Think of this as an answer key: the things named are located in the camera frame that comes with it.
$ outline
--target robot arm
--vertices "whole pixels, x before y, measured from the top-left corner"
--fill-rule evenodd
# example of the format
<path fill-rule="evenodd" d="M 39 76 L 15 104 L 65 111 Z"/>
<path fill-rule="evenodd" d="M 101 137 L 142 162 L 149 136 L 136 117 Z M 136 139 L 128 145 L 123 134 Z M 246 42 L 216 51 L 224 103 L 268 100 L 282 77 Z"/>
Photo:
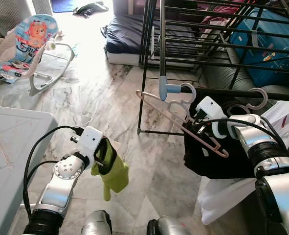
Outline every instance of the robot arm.
<path fill-rule="evenodd" d="M 198 117 L 224 118 L 221 107 L 208 96 L 197 108 Z M 262 125 L 258 115 L 234 115 L 230 119 Z M 271 136 L 252 126 L 237 122 L 216 122 L 212 125 L 216 138 L 231 136 L 241 142 L 247 157 L 254 166 L 257 178 L 255 188 L 263 214 L 279 222 L 289 235 L 289 155 Z"/>
<path fill-rule="evenodd" d="M 24 235 L 58 235 L 73 188 L 81 173 L 94 164 L 94 153 L 102 137 L 100 131 L 87 126 L 81 137 L 71 138 L 77 147 L 73 154 L 67 155 L 54 166 L 51 181 L 39 197 Z"/>

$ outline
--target red fabric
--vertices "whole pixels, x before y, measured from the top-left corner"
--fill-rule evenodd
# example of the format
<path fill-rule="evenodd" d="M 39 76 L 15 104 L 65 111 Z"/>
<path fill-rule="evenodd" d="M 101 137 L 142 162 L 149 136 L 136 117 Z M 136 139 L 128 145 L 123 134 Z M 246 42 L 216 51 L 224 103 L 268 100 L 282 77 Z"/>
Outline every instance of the red fabric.
<path fill-rule="evenodd" d="M 234 2 L 244 2 L 245 0 L 233 0 Z M 213 9 L 213 12 L 221 12 L 221 13 L 228 13 L 234 14 L 238 10 L 238 7 L 231 7 L 231 6 L 216 6 Z M 223 21 L 224 17 L 216 17 L 216 16 L 206 16 L 201 24 L 209 24 L 211 21 Z"/>

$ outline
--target blue container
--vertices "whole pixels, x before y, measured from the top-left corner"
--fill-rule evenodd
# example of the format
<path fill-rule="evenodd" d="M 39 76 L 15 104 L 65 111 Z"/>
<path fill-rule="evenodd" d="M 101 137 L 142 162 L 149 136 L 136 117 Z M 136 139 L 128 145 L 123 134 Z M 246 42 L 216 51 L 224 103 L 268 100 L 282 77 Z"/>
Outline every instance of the blue container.
<path fill-rule="evenodd" d="M 254 8 L 249 15 L 257 17 L 257 13 L 258 8 Z M 289 21 L 288 18 L 278 15 L 267 9 L 263 10 L 262 18 Z M 254 22 L 255 20 L 244 19 L 239 24 L 238 29 L 251 30 L 253 28 Z M 259 21 L 256 30 L 261 32 L 289 35 L 289 24 Z M 248 33 L 233 32 L 230 37 L 230 42 L 237 45 L 246 45 L 250 37 L 251 35 Z M 289 50 L 289 39 L 287 38 L 258 34 L 257 41 L 258 46 L 260 47 Z M 241 58 L 244 50 L 237 48 L 236 52 Z M 267 62 L 270 59 L 279 58 L 282 58 L 282 60 Z M 289 55 L 271 51 L 248 50 L 243 64 L 289 70 Z M 266 85 L 289 85 L 289 73 L 257 69 L 248 69 L 247 72 L 250 74 L 254 84 L 257 87 L 263 87 Z"/>

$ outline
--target drying rack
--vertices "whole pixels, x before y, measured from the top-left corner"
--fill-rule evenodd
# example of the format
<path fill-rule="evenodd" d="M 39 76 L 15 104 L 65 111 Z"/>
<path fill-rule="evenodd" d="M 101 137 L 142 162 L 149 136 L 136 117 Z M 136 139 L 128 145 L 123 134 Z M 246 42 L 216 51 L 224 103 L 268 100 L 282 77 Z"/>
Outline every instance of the drying rack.
<path fill-rule="evenodd" d="M 166 6 L 165 0 L 160 0 L 160 9 L 159 9 L 160 27 L 152 29 L 154 15 L 156 11 L 156 0 L 146 0 L 146 7 L 144 9 L 144 16 L 143 16 L 141 55 L 139 58 L 139 64 L 143 67 L 142 88 L 141 88 L 142 92 L 145 91 L 146 79 L 148 78 L 155 79 L 155 78 L 146 76 L 148 66 L 156 66 L 156 64 L 150 63 L 150 60 L 149 60 L 149 57 L 152 57 L 153 54 L 158 56 L 158 59 L 155 59 L 155 60 L 159 60 L 160 76 L 166 76 L 166 69 L 177 69 L 177 70 L 185 69 L 185 70 L 192 70 L 193 72 L 197 72 L 197 70 L 202 68 L 203 66 L 219 66 L 219 67 L 230 67 L 230 68 L 236 69 L 233 75 L 233 78 L 231 80 L 231 83 L 229 85 L 229 90 L 207 89 L 207 88 L 197 87 L 196 88 L 197 92 L 199 94 L 204 94 L 204 95 L 223 94 L 225 96 L 232 96 L 232 97 L 262 98 L 260 94 L 256 94 L 253 92 L 232 90 L 240 69 L 268 70 L 268 71 L 276 71 L 276 72 L 289 74 L 288 69 L 270 68 L 270 67 L 264 67 L 260 65 L 257 66 L 257 65 L 252 65 L 252 64 L 251 65 L 243 64 L 245 55 L 247 54 L 249 50 L 266 51 L 267 53 L 273 53 L 273 52 L 285 53 L 286 55 L 289 56 L 289 50 L 275 49 L 275 48 L 269 48 L 269 47 L 267 48 L 259 47 L 257 45 L 258 34 L 266 35 L 269 37 L 279 37 L 279 38 L 289 39 L 289 35 L 283 35 L 283 34 L 278 34 L 278 33 L 268 33 L 268 32 L 256 30 L 259 21 L 266 21 L 266 22 L 271 22 L 271 23 L 289 25 L 289 7 L 284 2 L 284 0 L 279 0 L 281 7 L 259 5 L 258 4 L 259 1 L 256 1 L 256 0 L 247 0 L 245 2 L 230 2 L 227 0 L 207 0 L 207 1 L 190 0 L 190 1 L 193 1 L 196 3 L 206 3 L 209 5 L 231 6 L 231 7 L 237 7 L 238 9 L 235 14 L 227 14 L 227 13 L 211 12 L 211 11 L 204 11 L 204 10 L 198 10 L 198 9 L 188 9 L 188 8 Z M 258 14 L 256 17 L 249 16 L 249 13 L 252 11 L 253 8 L 258 8 Z M 281 11 L 285 14 L 288 21 L 262 18 L 261 16 L 262 16 L 262 12 L 264 9 Z M 230 20 L 225 26 L 168 20 L 165 17 L 165 13 L 167 11 L 187 13 L 187 14 L 196 15 L 196 16 L 202 15 L 202 16 L 223 17 L 223 18 L 230 18 Z M 252 30 L 244 30 L 244 29 L 237 28 L 237 26 L 241 23 L 243 19 L 254 20 L 254 25 L 252 27 Z M 183 38 L 180 35 L 174 36 L 174 35 L 167 34 L 169 30 L 172 30 L 172 29 L 167 28 L 168 25 L 189 26 L 193 28 L 197 27 L 197 28 L 202 28 L 202 29 L 211 29 L 212 31 L 208 33 L 193 31 L 194 33 L 196 33 L 196 36 L 194 39 L 190 39 L 190 38 Z M 232 32 L 240 32 L 240 33 L 248 34 L 249 35 L 248 43 L 246 45 L 235 45 L 235 44 L 229 43 L 228 40 Z M 201 38 L 202 34 L 206 34 L 209 38 L 207 37 Z M 170 53 L 169 45 L 167 44 L 167 42 L 185 43 L 185 44 L 191 45 L 189 46 L 191 49 L 196 48 L 196 54 L 193 55 L 195 60 L 186 59 L 186 57 L 191 56 L 190 54 L 187 55 L 187 53 L 175 53 L 175 54 Z M 234 51 L 232 51 L 232 48 L 234 49 L 240 48 L 244 50 L 239 60 L 235 60 Z M 225 55 L 227 55 L 227 58 L 217 57 L 217 56 L 214 57 L 213 53 L 217 51 L 219 51 L 219 53 L 224 53 Z M 211 59 L 222 59 L 222 60 L 227 59 L 229 63 L 211 62 L 210 61 Z M 278 59 L 270 59 L 267 62 L 276 61 L 276 60 Z M 167 62 L 175 62 L 178 64 L 180 63 L 194 64 L 194 67 L 191 69 L 191 67 L 187 68 L 185 66 L 167 65 L 166 64 Z M 190 91 L 189 89 L 182 87 L 181 92 L 188 93 Z M 267 93 L 267 95 L 269 99 L 289 101 L 289 94 Z M 158 134 L 168 134 L 168 135 L 183 135 L 182 133 L 174 133 L 174 132 L 142 130 L 141 129 L 142 109 L 143 109 L 143 101 L 141 100 L 140 109 L 139 109 L 138 129 L 137 129 L 138 134 L 139 133 L 158 133 Z"/>

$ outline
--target green towel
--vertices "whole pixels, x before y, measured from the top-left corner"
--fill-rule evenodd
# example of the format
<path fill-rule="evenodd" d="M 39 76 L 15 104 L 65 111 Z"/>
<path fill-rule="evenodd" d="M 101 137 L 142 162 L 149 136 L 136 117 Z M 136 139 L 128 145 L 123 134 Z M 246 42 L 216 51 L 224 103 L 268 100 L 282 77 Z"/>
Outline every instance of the green towel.
<path fill-rule="evenodd" d="M 101 140 L 94 156 L 101 159 L 104 166 L 94 163 L 91 168 L 91 175 L 101 175 L 104 183 L 104 200 L 109 201 L 111 199 L 110 189 L 114 192 L 120 192 L 127 186 L 129 167 L 123 162 L 107 138 Z"/>

